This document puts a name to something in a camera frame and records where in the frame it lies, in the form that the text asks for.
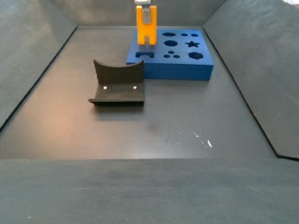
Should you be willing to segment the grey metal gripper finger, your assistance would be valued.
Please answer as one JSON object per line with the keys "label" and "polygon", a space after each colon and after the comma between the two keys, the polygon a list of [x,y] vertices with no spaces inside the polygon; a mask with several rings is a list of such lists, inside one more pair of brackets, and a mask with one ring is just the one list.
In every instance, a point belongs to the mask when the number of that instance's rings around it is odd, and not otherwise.
{"label": "grey metal gripper finger", "polygon": [[141,7],[141,14],[137,19],[142,24],[148,25],[150,23],[150,0],[134,0],[134,5]]}

